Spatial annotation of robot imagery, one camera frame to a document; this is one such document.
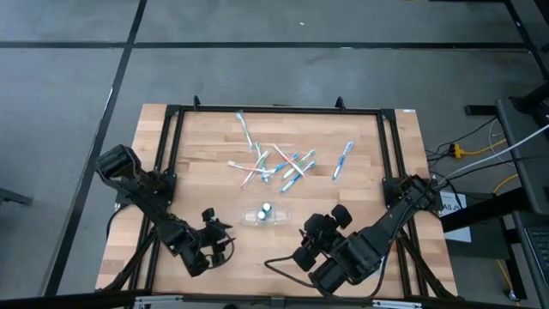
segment yellow cable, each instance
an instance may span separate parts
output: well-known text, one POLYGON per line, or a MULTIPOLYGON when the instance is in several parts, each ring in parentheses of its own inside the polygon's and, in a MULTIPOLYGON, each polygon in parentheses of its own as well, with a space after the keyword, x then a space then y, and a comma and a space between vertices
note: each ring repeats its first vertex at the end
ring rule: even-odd
MULTIPOLYGON (((507 273, 505 273, 504 267, 502 266, 501 262, 499 260, 496 260, 498 262, 499 270, 501 270, 501 274, 504 275, 505 282, 507 283, 507 288, 511 290, 513 287, 511 287, 511 280, 509 280, 509 277, 507 276, 507 273)), ((518 303, 518 301, 515 301, 515 306, 521 306, 521 304, 518 303)))
POLYGON ((518 177, 518 174, 515 174, 513 176, 509 176, 508 178, 504 179, 504 181, 500 182, 499 185, 496 186, 496 189, 492 193, 497 193, 499 189, 501 189, 502 186, 507 184, 510 180, 515 179, 518 177))
POLYGON ((469 151, 463 151, 463 154, 464 154, 464 155, 478 155, 478 154, 481 154, 481 153, 483 153, 483 152, 485 152, 485 151, 487 151, 487 150, 490 150, 490 149, 492 149, 492 148, 494 148, 494 147, 496 147, 496 146, 498 146, 498 145, 501 145, 501 144, 503 144, 504 142, 507 142, 507 140, 503 139, 503 140, 501 140, 501 141, 499 141, 499 142, 496 142, 496 143, 493 144, 492 146, 488 146, 488 147, 483 148, 483 149, 481 149, 481 150, 471 151, 471 152, 469 152, 469 151))
MULTIPOLYGON (((509 176, 508 178, 504 179, 504 181, 500 182, 499 185, 496 186, 496 189, 494 189, 492 193, 494 194, 497 193, 502 186, 504 186, 510 180, 516 178, 517 176, 518 174, 516 173, 515 175, 509 176)), ((498 262, 498 266, 499 266, 499 270, 501 270, 501 274, 504 275, 504 279, 505 279, 505 282, 507 283, 507 287, 509 288, 509 290, 511 290, 513 288, 511 287, 511 280, 509 280, 507 273, 505 273, 504 267, 502 266, 501 262, 499 262, 499 260, 496 260, 496 262, 498 262)), ((521 306, 521 304, 519 304, 518 301, 516 301, 515 306, 521 306)))

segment toothbrush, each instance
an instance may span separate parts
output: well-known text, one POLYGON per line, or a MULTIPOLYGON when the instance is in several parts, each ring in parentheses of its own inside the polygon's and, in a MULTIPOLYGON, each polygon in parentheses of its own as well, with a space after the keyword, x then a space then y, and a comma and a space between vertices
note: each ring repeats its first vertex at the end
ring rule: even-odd
POLYGON ((336 180, 337 177, 340 175, 341 167, 343 167, 343 162, 345 162, 345 158, 347 158, 347 154, 353 147, 353 142, 348 142, 345 146, 345 150, 343 150, 343 154, 340 157, 340 161, 337 163, 337 167, 335 168, 334 176, 332 176, 332 180, 336 180))
MULTIPOLYGON (((309 168, 315 166, 316 162, 315 161, 312 161, 311 163, 309 163, 309 165, 307 165, 307 167, 303 170, 303 171, 306 171, 308 170, 309 168)), ((301 174, 297 174, 292 180, 290 180, 286 185, 284 185, 284 187, 282 187, 281 189, 281 193, 284 193, 286 192, 288 189, 290 189, 290 187, 295 184, 296 181, 298 181, 298 179, 301 178, 301 174)))
MULTIPOLYGON (((306 156, 304 156, 301 160, 299 160, 299 162, 297 163, 297 164, 298 164, 298 167, 301 167, 301 164, 305 163, 305 161, 306 161, 307 159, 309 159, 309 158, 310 158, 312 155, 314 155, 314 154, 315 154, 315 149, 309 151, 309 153, 308 153, 306 156)), ((292 175, 293 172, 295 172, 295 168, 292 167, 289 171, 287 171, 287 172, 284 174, 284 176, 282 176, 282 180, 284 180, 284 179, 290 177, 290 175, 292 175)))
POLYGON ((270 173, 269 170, 262 169, 262 168, 254 168, 254 167, 242 167, 238 165, 235 161, 228 161, 226 164, 228 164, 230 167, 236 167, 241 170, 245 171, 254 171, 254 172, 260 172, 260 173, 270 173))
POLYGON ((253 143, 251 142, 250 132, 248 131, 248 126, 246 126, 246 122, 244 121, 244 117, 242 117, 242 111, 239 111, 236 113, 238 120, 242 123, 242 127, 244 129, 244 134, 246 135, 246 139, 248 140, 248 144, 250 145, 250 150, 254 148, 253 143))
MULTIPOLYGON (((259 157, 261 156, 261 145, 259 144, 259 142, 256 142, 256 149, 257 149, 257 157, 259 158, 259 157)), ((260 168, 261 168, 261 169, 267 169, 267 168, 265 167, 265 161, 263 161, 263 162, 261 163, 260 168)), ((263 180, 263 182, 264 182, 265 184, 268 183, 268 177, 269 177, 269 176, 270 176, 270 174, 268 174, 267 172, 263 172, 263 173, 261 174, 261 179, 263 180)))
POLYGON ((276 144, 273 144, 273 148, 279 154, 281 154, 282 158, 284 158, 284 160, 288 161, 288 163, 290 163, 292 165, 292 167, 295 168, 295 170, 298 171, 298 173, 301 174, 301 176, 305 177, 305 175, 303 174, 303 171, 301 170, 301 168, 299 168, 295 163, 293 163, 292 160, 288 159, 288 157, 282 152, 282 150, 276 144))
MULTIPOLYGON (((256 168, 259 167, 261 165, 261 162, 263 160, 265 160, 265 158, 267 157, 268 155, 268 151, 265 151, 258 159, 257 159, 257 162, 256 162, 256 168)), ((248 183, 248 181, 250 181, 251 179, 251 176, 254 174, 254 171, 251 171, 248 176, 246 176, 246 178, 244 179, 244 181, 242 182, 242 184, 240 184, 240 188, 244 188, 244 186, 248 183)))
MULTIPOLYGON (((295 161, 299 158, 299 154, 293 154, 292 156, 292 160, 295 161)), ((286 165, 288 165, 288 161, 284 161, 282 162, 279 166, 273 168, 272 170, 270 170, 271 173, 276 173, 278 171, 280 171, 282 168, 284 168, 286 165)))

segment wooden table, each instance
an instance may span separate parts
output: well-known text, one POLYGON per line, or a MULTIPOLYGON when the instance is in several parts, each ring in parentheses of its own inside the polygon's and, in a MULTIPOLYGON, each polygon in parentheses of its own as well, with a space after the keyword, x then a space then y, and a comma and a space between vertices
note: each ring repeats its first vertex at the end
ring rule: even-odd
MULTIPOLYGON (((165 109, 166 105, 159 104, 142 108, 132 148, 145 170, 151 170, 154 164, 165 109)), ((429 177, 415 111, 396 110, 395 113, 407 173, 429 177)), ((252 140, 261 142, 263 151, 269 150, 268 167, 282 162, 275 150, 268 146, 270 143, 277 143, 289 154, 306 154, 310 149, 315 149, 317 166, 284 194, 279 193, 283 186, 283 173, 275 175, 269 186, 256 176, 245 189, 240 190, 239 185, 247 172, 229 167, 226 162, 251 165, 256 161, 256 152, 248 151, 240 122, 231 112, 186 112, 176 165, 176 196, 169 210, 191 226, 202 227, 201 212, 214 207, 221 221, 234 226, 228 231, 236 237, 236 249, 230 262, 224 266, 191 278, 181 259, 173 257, 162 246, 154 278, 155 292, 318 296, 320 294, 316 290, 302 287, 266 269, 263 261, 292 254, 301 241, 298 229, 303 228, 304 222, 314 212, 329 213, 337 203, 345 205, 353 216, 353 223, 342 231, 344 235, 370 226, 385 213, 381 187, 383 159, 375 117, 246 113, 244 118, 252 140), (333 182, 331 176, 335 165, 350 140, 354 141, 354 147, 341 176, 333 182), (239 223, 243 209, 266 201, 272 202, 275 207, 290 209, 293 212, 292 222, 280 227, 250 227, 239 223)), ((391 166, 396 176, 389 123, 385 126, 391 166)), ((168 141, 172 140, 172 131, 168 141)), ((168 142, 163 167, 167 165, 170 148, 168 142)), ((426 212, 418 213, 415 220, 423 258, 443 285, 455 294, 454 276, 439 221, 426 212)), ((111 282, 134 253, 141 221, 141 211, 131 206, 112 223, 97 288, 111 282)), ((378 293, 380 297, 402 297, 395 251, 393 247, 378 293)), ((323 258, 319 256, 316 266, 321 262, 323 258)), ((409 257, 407 265, 412 289, 417 294, 417 280, 409 257)), ((138 287, 144 286, 147 266, 148 256, 143 259, 138 287)), ((306 273, 294 261, 276 266, 308 281, 306 273)), ((378 276, 375 275, 358 286, 344 283, 336 294, 365 296, 376 286, 377 280, 378 276)))

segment clear plastic container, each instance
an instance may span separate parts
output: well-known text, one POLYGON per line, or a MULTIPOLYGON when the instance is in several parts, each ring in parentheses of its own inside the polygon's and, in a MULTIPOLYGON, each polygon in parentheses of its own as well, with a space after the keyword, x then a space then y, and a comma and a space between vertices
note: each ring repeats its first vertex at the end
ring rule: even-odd
POLYGON ((272 203, 263 203, 242 211, 240 222, 250 226, 277 226, 292 221, 292 211, 276 207, 272 203))

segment gray carpet floor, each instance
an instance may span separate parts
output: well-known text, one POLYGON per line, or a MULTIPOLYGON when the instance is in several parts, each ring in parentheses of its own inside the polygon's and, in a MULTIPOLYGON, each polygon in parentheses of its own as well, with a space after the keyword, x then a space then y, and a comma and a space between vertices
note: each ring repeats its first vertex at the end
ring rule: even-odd
MULTIPOLYGON (((137 4, 0 0, 0 40, 126 41, 137 4)), ((514 4, 534 43, 549 43, 549 27, 534 3, 514 4)), ((521 37, 498 3, 157 0, 148 1, 136 41, 520 42, 521 37)), ((121 54, 0 48, 0 187, 33 197, 30 207, 0 208, 2 299, 40 291, 121 54)), ((190 104, 193 95, 204 105, 332 106, 342 96, 348 106, 413 108, 425 146, 434 149, 488 119, 466 117, 465 105, 524 94, 541 81, 532 57, 515 51, 134 50, 104 149, 131 144, 142 104, 190 104)), ((483 148, 487 134, 482 130, 462 145, 483 148)), ((441 161, 437 171, 448 173, 467 162, 441 161)), ((512 167, 493 168, 455 185, 488 192, 512 173, 512 167)), ((60 293, 93 290, 114 196, 93 181, 60 293)), ((493 260, 451 260, 461 296, 512 304, 493 260)), ((528 292, 534 293, 528 268, 520 264, 528 292)), ((523 305, 538 306, 535 294, 529 296, 523 305)))

